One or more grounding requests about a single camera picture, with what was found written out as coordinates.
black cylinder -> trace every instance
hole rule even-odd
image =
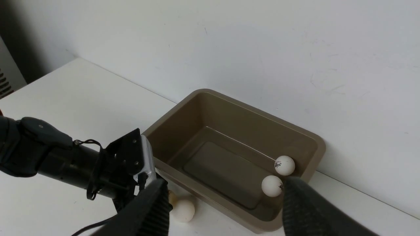
[[[99,152],[82,145],[74,145],[70,150],[56,147],[47,154],[38,173],[86,189],[98,158]],[[112,199],[124,195],[129,189],[124,182],[112,181],[105,172],[100,174],[99,185],[98,194]]]

ping pong ball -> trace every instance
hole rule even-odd
[[[269,197],[277,197],[283,191],[283,182],[277,176],[267,176],[262,180],[261,189]]]
[[[171,211],[174,218],[183,223],[189,222],[194,216],[194,213],[194,204],[188,200],[179,200]]]
[[[274,168],[280,175],[288,176],[293,173],[295,163],[289,156],[280,156],[274,163]]]

tan plastic bin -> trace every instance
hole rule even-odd
[[[209,89],[191,93],[144,135],[163,177],[255,233],[282,226],[283,195],[261,190],[266,176],[283,178],[276,158],[292,157],[292,175],[309,181],[325,152],[318,135]]]

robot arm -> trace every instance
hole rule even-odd
[[[100,151],[83,144],[97,144]],[[0,116],[0,170],[15,177],[32,177],[39,173],[86,189],[90,200],[94,200],[96,194],[112,198],[121,214],[108,224],[132,223],[122,235],[138,235],[150,228],[159,231],[159,235],[168,234],[172,206],[168,203],[167,182],[157,179],[150,144],[139,129],[102,148],[92,139],[73,141],[69,135],[40,119],[24,117],[15,121]],[[145,189],[148,179],[151,184]],[[136,197],[137,185],[140,193]],[[157,229],[153,228],[153,223],[152,226],[146,224],[154,222],[156,214],[159,215]]]

table surface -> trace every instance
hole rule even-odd
[[[105,146],[137,127],[144,131],[174,105],[81,58],[0,100],[5,116],[36,117],[73,139],[91,138]],[[71,235],[115,214],[111,199],[87,200],[83,189],[41,175],[14,178],[0,173],[0,179],[0,235]],[[322,173],[314,174],[310,186],[379,235],[417,235],[420,231],[420,220]],[[188,195],[173,183],[169,187],[178,195]],[[171,220],[169,235],[254,234],[197,200],[193,220],[187,224]]]

